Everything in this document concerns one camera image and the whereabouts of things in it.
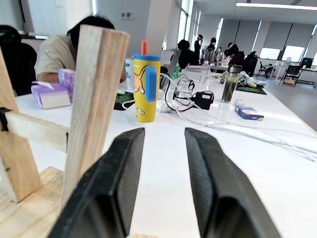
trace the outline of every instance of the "gray floor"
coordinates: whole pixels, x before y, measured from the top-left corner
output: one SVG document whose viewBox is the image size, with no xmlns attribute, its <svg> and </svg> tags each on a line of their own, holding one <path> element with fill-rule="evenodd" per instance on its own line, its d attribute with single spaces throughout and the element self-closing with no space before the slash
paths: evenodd
<svg viewBox="0 0 317 238">
<path fill-rule="evenodd" d="M 278 85 L 274 80 L 275 78 L 265 80 L 266 89 L 317 131 L 317 89 L 301 83 L 295 87 L 289 84 Z"/>
</svg>

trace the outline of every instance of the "beige shirt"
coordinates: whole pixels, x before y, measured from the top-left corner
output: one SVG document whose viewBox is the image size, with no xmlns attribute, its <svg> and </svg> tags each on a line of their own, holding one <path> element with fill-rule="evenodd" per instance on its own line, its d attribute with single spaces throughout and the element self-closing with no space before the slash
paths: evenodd
<svg viewBox="0 0 317 238">
<path fill-rule="evenodd" d="M 76 54 L 69 36 L 49 37 L 41 44 L 38 52 L 34 67 L 36 77 L 39 73 L 57 73 L 59 68 L 75 70 Z"/>
</svg>

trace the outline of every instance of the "tissue box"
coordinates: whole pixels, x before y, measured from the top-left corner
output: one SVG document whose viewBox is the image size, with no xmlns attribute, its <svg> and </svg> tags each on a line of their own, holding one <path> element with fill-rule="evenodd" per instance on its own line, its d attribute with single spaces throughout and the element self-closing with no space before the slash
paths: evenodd
<svg viewBox="0 0 317 238">
<path fill-rule="evenodd" d="M 257 110 L 245 106 L 236 106 L 235 111 L 240 117 L 246 120 L 263 120 L 264 116 L 260 115 Z"/>
<path fill-rule="evenodd" d="M 73 101 L 73 93 L 75 87 L 75 76 L 76 72 L 67 69 L 67 68 L 60 68 L 57 70 L 59 83 L 65 87 L 69 92 L 70 101 Z"/>
<path fill-rule="evenodd" d="M 69 93 L 59 83 L 50 83 L 50 86 L 32 85 L 31 92 L 42 109 L 67 107 L 71 105 Z"/>
</svg>

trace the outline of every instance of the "purple tissue box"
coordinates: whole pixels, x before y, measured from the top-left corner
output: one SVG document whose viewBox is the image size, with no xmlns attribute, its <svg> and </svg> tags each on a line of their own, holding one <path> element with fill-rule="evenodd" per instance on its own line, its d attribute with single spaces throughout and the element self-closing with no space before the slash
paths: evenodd
<svg viewBox="0 0 317 238">
<path fill-rule="evenodd" d="M 65 88 L 67 88 L 67 90 L 69 91 L 70 101 L 72 102 L 75 88 L 76 72 L 67 68 L 60 68 L 57 70 L 57 72 L 59 83 Z"/>
<path fill-rule="evenodd" d="M 69 92 L 59 83 L 32 85 L 31 91 L 42 109 L 67 107 L 71 105 Z"/>
</svg>

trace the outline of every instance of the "orange straw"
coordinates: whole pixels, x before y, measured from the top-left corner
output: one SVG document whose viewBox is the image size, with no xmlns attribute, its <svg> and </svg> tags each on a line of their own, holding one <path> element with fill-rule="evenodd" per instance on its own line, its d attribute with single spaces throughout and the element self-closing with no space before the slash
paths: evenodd
<svg viewBox="0 0 317 238">
<path fill-rule="evenodd" d="M 142 41 L 141 54 L 145 56 L 147 54 L 147 49 L 148 49 L 148 42 L 147 41 Z"/>
</svg>

